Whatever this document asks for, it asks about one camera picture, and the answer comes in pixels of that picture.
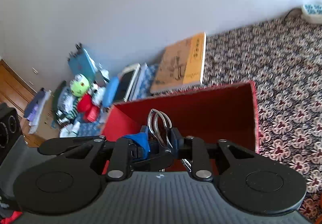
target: ribbed rubber surface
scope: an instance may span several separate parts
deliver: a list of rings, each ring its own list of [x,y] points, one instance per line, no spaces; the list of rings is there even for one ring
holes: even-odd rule
[[[134,172],[110,183],[85,209],[64,216],[23,214],[14,224],[296,224],[309,223],[298,212],[261,217],[235,209],[211,183],[198,182],[187,172]]]

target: floral carpet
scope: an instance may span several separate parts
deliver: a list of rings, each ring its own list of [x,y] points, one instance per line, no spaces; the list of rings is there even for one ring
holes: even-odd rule
[[[304,176],[299,211],[322,214],[322,26],[275,19],[207,36],[206,85],[256,83],[260,154]]]

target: blue patterned fabric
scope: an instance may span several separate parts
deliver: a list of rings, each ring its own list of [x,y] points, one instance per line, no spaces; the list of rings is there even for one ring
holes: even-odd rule
[[[308,14],[322,14],[322,4],[305,4],[304,9]]]
[[[145,70],[144,80],[142,81],[137,99],[144,99],[151,96],[150,88],[157,73],[158,67],[159,64],[153,64]]]
[[[81,123],[79,127],[79,131],[77,133],[77,137],[88,137],[88,136],[97,136],[101,133],[101,123],[99,123],[99,119],[101,114],[98,115],[96,121],[94,122],[84,122],[83,113],[79,113],[75,119],[75,121],[79,121]]]

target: red storage box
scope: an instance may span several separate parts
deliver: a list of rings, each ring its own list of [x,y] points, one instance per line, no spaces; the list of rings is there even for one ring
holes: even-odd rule
[[[115,141],[138,133],[151,109],[168,115],[183,137],[200,137],[208,143],[227,139],[258,152],[258,120],[253,82],[213,86],[112,106],[103,135]]]

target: orange book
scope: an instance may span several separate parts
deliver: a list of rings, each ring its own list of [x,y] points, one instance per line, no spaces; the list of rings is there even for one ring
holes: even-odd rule
[[[167,46],[150,92],[202,84],[206,33]]]

